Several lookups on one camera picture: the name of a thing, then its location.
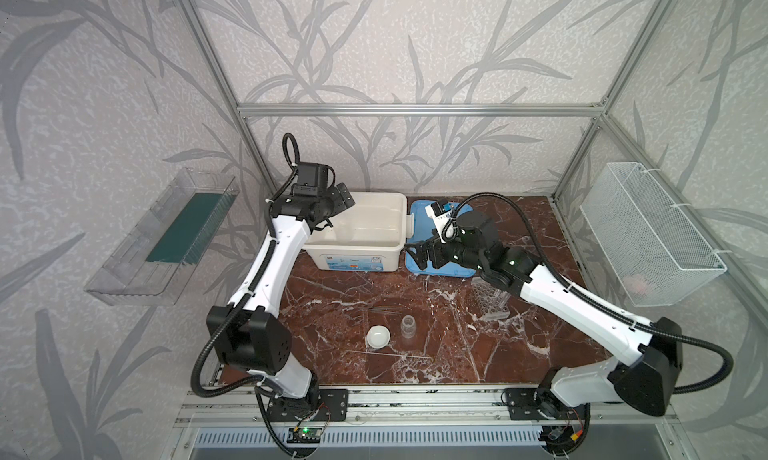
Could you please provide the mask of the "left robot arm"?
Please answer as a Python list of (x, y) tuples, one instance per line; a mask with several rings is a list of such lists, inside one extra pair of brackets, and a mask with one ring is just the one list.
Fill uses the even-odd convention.
[[(192, 369), (190, 388), (213, 398), (252, 385), (258, 397), (283, 399), (314, 410), (319, 404), (315, 373), (292, 354), (292, 334), (279, 314), (288, 277), (312, 232), (331, 226), (332, 217), (355, 201), (326, 164), (298, 162), (276, 196), (268, 199), (267, 235), (245, 279), (224, 306), (206, 317), (210, 338)], [(224, 387), (206, 388), (202, 368), (211, 354), (246, 372)]]

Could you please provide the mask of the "white plastic storage bin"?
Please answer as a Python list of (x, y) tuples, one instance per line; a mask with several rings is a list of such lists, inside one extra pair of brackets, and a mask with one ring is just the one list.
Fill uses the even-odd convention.
[(398, 269), (413, 219), (397, 192), (354, 191), (355, 205), (314, 231), (304, 250), (321, 270), (393, 272)]

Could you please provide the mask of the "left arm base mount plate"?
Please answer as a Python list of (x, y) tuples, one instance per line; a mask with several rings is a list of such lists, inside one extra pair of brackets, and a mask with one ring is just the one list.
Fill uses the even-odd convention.
[(272, 422), (298, 422), (319, 420), (342, 422), (346, 420), (349, 390), (320, 388), (310, 390), (302, 399), (278, 397), (268, 403), (267, 416)]

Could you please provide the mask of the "small white ceramic dish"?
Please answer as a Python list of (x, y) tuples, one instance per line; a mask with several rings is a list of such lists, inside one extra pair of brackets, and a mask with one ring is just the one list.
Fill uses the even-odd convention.
[(384, 325), (374, 325), (366, 333), (365, 342), (371, 350), (380, 350), (389, 345), (391, 340), (390, 330)]

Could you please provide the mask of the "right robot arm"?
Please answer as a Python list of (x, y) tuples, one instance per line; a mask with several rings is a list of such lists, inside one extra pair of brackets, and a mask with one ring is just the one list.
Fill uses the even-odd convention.
[[(666, 317), (651, 321), (607, 302), (560, 275), (540, 252), (504, 245), (486, 214), (461, 213), (445, 202), (425, 211), (433, 223), (430, 238), (405, 246), (419, 267), (454, 263), (472, 269), (490, 286), (557, 315), (609, 352), (604, 361), (554, 367), (546, 374), (534, 394), (545, 417), (591, 403), (624, 403), (661, 417), (672, 396), (709, 389), (732, 372), (733, 357), (723, 347), (684, 335)], [(685, 345), (717, 354), (721, 367), (702, 381), (678, 385)]]

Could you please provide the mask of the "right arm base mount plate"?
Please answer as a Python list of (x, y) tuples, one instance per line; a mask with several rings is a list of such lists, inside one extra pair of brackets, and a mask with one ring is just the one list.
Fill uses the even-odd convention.
[(547, 417), (540, 411), (536, 388), (509, 387), (501, 393), (501, 403), (512, 421), (542, 421)]

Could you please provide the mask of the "glass stirring rod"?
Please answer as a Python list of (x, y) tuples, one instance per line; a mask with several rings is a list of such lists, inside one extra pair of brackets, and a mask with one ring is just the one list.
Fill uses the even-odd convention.
[(348, 350), (348, 353), (362, 354), (365, 356), (379, 356), (379, 357), (393, 357), (400, 360), (428, 360), (434, 361), (434, 358), (426, 355), (416, 355), (410, 353), (386, 353), (381, 351), (363, 351), (363, 350)]

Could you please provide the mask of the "small glass jar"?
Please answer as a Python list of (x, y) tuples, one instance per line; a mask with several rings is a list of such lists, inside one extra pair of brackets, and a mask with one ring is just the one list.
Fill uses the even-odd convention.
[(417, 331), (417, 324), (415, 317), (412, 315), (405, 315), (401, 320), (401, 335), (404, 339), (414, 338)]

